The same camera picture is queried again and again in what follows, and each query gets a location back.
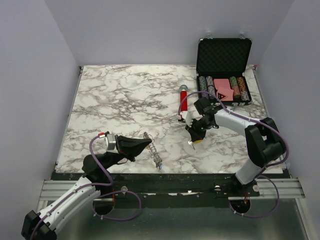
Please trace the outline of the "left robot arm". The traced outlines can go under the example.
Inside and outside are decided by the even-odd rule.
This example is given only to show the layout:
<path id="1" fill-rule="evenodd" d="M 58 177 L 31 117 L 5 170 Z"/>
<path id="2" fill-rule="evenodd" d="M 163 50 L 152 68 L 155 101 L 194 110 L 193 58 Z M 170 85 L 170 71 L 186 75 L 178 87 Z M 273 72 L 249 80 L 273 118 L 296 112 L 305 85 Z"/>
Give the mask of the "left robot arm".
<path id="1" fill-rule="evenodd" d="M 117 194 L 138 195 L 128 189 L 115 190 L 115 181 L 108 168 L 122 159 L 135 161 L 152 143 L 149 138 L 128 138 L 102 132 L 89 143 L 90 154 L 83 160 L 84 172 L 62 196 L 39 212 L 31 210 L 24 218 L 21 235 L 26 240 L 55 240 L 57 231 L 93 200 Z"/>

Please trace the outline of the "yellow capped key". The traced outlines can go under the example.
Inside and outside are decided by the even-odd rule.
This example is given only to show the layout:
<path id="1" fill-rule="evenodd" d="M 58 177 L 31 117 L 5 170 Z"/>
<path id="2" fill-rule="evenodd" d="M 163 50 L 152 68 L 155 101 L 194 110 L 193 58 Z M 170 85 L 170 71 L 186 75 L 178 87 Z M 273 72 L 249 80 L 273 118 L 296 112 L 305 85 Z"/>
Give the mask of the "yellow capped key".
<path id="1" fill-rule="evenodd" d="M 202 139 L 196 140 L 196 141 L 189 140 L 188 144 L 192 147 L 193 150 L 196 151 L 195 145 L 201 143 L 202 141 L 203 141 Z"/>

